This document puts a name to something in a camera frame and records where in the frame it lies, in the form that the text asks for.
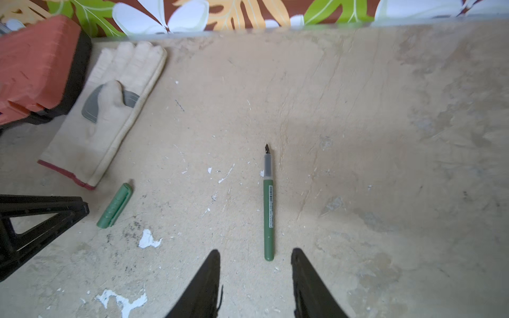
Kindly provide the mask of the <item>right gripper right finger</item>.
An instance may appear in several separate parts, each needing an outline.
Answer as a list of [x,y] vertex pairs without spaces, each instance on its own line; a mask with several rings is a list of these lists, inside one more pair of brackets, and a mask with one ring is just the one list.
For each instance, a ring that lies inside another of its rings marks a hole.
[[293,249],[291,265],[295,317],[347,318],[347,314],[335,301],[302,249]]

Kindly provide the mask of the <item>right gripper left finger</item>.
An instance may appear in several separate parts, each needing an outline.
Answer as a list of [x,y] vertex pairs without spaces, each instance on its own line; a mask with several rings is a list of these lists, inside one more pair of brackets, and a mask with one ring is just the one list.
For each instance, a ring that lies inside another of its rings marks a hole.
[[217,317],[221,307],[220,252],[212,250],[166,317]]

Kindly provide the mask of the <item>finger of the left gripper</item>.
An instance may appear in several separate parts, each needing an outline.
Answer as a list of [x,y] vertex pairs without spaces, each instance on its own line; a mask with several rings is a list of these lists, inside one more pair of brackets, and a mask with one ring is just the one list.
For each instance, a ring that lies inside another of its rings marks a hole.
[[[90,213],[81,197],[1,195],[1,281],[5,281],[47,245]],[[16,233],[14,218],[50,215]]]

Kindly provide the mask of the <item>dark green pen cap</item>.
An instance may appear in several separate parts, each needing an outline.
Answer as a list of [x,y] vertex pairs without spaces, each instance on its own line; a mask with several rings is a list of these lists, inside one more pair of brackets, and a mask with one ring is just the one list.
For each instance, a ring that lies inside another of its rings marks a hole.
[[100,229],[107,229],[108,227],[112,227],[118,220],[120,214],[127,206],[132,195],[133,187],[129,183],[124,183],[119,188],[119,190],[113,197],[111,203],[108,205],[107,209],[103,212],[103,215],[101,216],[96,225]]

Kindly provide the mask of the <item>dark green pen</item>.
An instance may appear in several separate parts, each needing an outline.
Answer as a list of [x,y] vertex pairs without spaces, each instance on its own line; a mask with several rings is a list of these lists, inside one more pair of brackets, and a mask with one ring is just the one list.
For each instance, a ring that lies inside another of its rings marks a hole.
[[273,178],[273,162],[270,147],[265,145],[264,157],[264,180],[263,180],[263,197],[264,197],[264,256],[265,260],[274,260],[274,178]]

